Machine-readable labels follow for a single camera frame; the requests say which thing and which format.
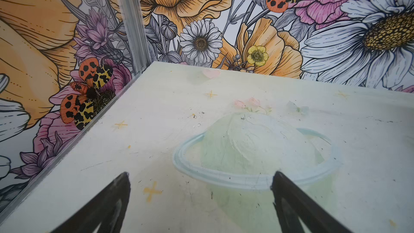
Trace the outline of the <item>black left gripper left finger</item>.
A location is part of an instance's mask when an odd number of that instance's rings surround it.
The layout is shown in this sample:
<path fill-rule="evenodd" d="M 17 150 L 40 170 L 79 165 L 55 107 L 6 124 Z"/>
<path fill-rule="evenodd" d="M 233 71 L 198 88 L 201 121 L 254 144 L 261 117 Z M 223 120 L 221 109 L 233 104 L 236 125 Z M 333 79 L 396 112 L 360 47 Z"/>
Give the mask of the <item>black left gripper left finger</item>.
<path fill-rule="evenodd" d="M 129 174 L 123 172 L 53 232 L 119 233 L 125 219 L 130 191 Z"/>

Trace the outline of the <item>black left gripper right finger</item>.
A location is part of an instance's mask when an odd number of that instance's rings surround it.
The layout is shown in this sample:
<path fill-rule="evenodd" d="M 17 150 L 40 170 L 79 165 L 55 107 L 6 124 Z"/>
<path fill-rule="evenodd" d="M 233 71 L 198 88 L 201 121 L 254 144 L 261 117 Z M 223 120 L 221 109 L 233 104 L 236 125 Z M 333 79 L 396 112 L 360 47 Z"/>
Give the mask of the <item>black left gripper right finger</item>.
<path fill-rule="evenodd" d="M 273 177 L 271 191 L 283 233 L 303 233 L 302 224 L 312 233 L 350 232 L 280 171 Z"/>

